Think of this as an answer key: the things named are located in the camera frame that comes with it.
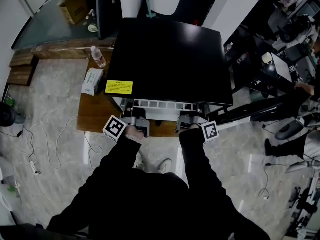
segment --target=marble floor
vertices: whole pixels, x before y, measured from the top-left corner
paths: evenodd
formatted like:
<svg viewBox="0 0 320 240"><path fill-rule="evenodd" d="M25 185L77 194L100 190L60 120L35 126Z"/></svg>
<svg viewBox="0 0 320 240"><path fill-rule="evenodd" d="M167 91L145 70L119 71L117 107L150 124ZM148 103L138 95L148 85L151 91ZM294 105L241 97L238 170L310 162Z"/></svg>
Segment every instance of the marble floor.
<svg viewBox="0 0 320 240"><path fill-rule="evenodd" d="M30 87L10 87L9 94L16 100L16 109L26 114L25 126L33 133L32 144L37 157L35 166L41 171L40 175L34 176L28 161L32 153L31 134L28 136L25 131L20 138L0 135L1 155L13 164L14 178L21 185L22 206L14 212L21 223L39 223L46 227L52 216L71 203L78 188L93 172L85 133L76 130L76 118L70 119L78 114L87 65L87 60L41 60ZM233 99L236 107L248 103L249 90L239 91ZM283 122L267 128L271 132L276 131L280 124ZM57 145L57 138L65 127ZM1 131L17 135L21 125L2 128ZM102 148L101 154L97 147L93 148L97 153L90 152L92 167L96 168L115 144L98 133L86 133L86 137L91 146ZM288 201L295 187L301 186L302 190L307 187L310 171L306 168L286 174L285 166L267 167L270 198L264 199L266 193L259 196L267 181L266 163L292 164L299 161L296 157L265 157L266 138L270 138L273 144L277 143L271 133L262 129L262 123L247 123L221 131L220 137L206 144L204 149L235 207L263 228L272 240L280 240L293 212ZM173 160L172 171L175 172L179 151L177 138L150 137L144 140L141 148L148 172L156 171L166 158Z"/></svg>

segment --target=yellow label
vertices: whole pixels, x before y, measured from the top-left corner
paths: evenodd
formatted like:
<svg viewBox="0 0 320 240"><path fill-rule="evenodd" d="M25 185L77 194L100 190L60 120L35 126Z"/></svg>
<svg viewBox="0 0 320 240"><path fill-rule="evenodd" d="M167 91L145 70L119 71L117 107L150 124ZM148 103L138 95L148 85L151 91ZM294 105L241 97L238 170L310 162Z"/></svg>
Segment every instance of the yellow label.
<svg viewBox="0 0 320 240"><path fill-rule="evenodd" d="M134 82L108 80L106 82L105 93L131 95L133 85L134 85Z"/></svg>

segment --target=water bottle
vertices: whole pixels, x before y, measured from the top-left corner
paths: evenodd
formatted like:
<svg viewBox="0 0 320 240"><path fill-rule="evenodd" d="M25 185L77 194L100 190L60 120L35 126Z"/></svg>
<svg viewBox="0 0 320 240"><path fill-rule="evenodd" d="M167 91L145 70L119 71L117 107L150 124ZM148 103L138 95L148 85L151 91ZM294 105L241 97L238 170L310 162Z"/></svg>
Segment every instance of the water bottle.
<svg viewBox="0 0 320 240"><path fill-rule="evenodd" d="M236 60L236 62L238 62L238 64L240 64L241 62L243 62L245 59L246 59L246 57L248 57L248 55L249 55L249 53L244 53L244 54L242 54L241 56L240 56L240 58L238 58L237 60Z"/></svg>
<svg viewBox="0 0 320 240"><path fill-rule="evenodd" d="M227 54L231 49L232 49L232 46L234 45L233 42L229 43L225 48L224 48L224 52L225 54Z"/></svg>
<svg viewBox="0 0 320 240"><path fill-rule="evenodd" d="M98 65L100 69L103 69L107 65L107 62L104 56L102 55L100 49L98 49L97 47L95 46L91 47L91 55L95 63Z"/></svg>

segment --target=cup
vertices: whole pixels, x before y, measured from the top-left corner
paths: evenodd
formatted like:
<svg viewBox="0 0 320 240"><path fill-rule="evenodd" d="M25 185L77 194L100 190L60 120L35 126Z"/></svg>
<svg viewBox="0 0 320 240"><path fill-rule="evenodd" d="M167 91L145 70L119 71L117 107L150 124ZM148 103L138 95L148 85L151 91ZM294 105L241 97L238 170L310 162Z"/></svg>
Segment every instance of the cup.
<svg viewBox="0 0 320 240"><path fill-rule="evenodd" d="M270 52L267 52L265 55L263 55L262 57L262 61L265 64L271 65L272 64L272 55Z"/></svg>

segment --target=wooden desk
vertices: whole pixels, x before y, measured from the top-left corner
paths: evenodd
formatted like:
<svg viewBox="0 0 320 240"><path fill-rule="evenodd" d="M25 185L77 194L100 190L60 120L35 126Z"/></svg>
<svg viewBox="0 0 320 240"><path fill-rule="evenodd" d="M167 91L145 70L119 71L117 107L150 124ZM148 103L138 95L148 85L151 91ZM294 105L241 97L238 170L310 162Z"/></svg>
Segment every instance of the wooden desk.
<svg viewBox="0 0 320 240"><path fill-rule="evenodd" d="M107 73L110 65L112 51L103 51L106 60L103 78L100 82L99 89L95 96L81 94L80 105L78 111L77 129L79 131L102 133L107 121L114 115L121 115L121 112L110 101L111 97L105 95L107 84ZM87 67L98 68L96 62L91 57ZM150 120L150 136L151 137L178 137L175 133L176 122L163 121L161 126L156 126L156 121Z"/></svg>

